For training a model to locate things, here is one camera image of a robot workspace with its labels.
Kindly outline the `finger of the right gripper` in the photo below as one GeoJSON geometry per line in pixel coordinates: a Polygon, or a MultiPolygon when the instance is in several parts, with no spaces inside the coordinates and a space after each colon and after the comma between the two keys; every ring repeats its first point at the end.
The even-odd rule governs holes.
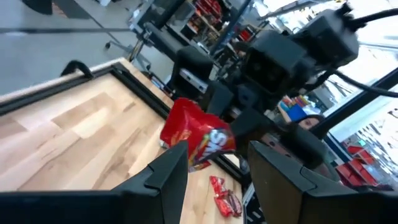
{"type": "Polygon", "coordinates": [[[231,123],[236,143],[236,152],[242,156],[248,153],[249,141],[260,141],[269,132],[278,132],[278,125],[253,108],[245,109],[231,123]]]}
{"type": "Polygon", "coordinates": [[[212,82],[206,91],[208,102],[206,112],[216,116],[221,116],[229,108],[234,93],[221,82],[212,82]]]}

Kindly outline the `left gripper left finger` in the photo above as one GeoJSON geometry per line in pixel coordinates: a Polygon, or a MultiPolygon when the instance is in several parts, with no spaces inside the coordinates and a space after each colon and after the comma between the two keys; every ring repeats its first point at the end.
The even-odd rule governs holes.
{"type": "Polygon", "coordinates": [[[187,150],[179,142],[111,190],[2,193],[1,223],[179,223],[187,150]]]}

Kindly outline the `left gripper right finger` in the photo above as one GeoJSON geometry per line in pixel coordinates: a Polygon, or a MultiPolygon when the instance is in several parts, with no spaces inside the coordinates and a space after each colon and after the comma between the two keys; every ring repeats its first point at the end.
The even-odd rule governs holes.
{"type": "Polygon", "coordinates": [[[267,223],[397,224],[397,192],[357,192],[257,141],[248,162],[267,223]]]}

